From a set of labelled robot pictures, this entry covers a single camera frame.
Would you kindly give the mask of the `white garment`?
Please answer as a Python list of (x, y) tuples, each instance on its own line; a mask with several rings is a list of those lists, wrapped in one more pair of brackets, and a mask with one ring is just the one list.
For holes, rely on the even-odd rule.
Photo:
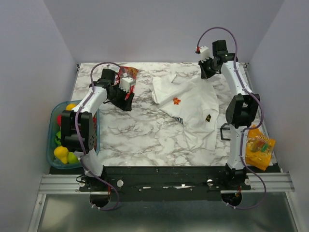
[[(183, 125), (183, 132), (190, 150), (203, 148), (214, 151), (217, 139), (219, 103), (212, 83), (193, 77), (180, 84), (172, 77), (152, 79), (152, 99), (157, 107)], [(173, 98), (181, 100), (173, 104)], [(210, 122), (205, 119), (211, 115)]]

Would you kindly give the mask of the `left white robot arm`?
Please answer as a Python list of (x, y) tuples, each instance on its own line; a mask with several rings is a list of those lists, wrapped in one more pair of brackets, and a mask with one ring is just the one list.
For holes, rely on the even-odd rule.
[(61, 144), (81, 161), (85, 174), (93, 176), (90, 185), (97, 191), (106, 188), (107, 179), (102, 176), (104, 167), (96, 154), (93, 117), (105, 102), (131, 111), (135, 82), (127, 73), (120, 77), (111, 69), (103, 69), (101, 78), (90, 84), (80, 103), (61, 113)]

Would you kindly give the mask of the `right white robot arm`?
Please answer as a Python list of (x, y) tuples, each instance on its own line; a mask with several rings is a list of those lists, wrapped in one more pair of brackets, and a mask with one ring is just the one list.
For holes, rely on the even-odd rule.
[(221, 176), (221, 183), (227, 189), (234, 189), (247, 178), (245, 162), (246, 140), (249, 127), (254, 121), (260, 96), (253, 94), (239, 71), (236, 53), (230, 53), (225, 40), (212, 43), (212, 54), (206, 46), (198, 46), (198, 62), (201, 78), (209, 79), (222, 74), (232, 92), (233, 98), (225, 112), (226, 122), (230, 126), (230, 153)]

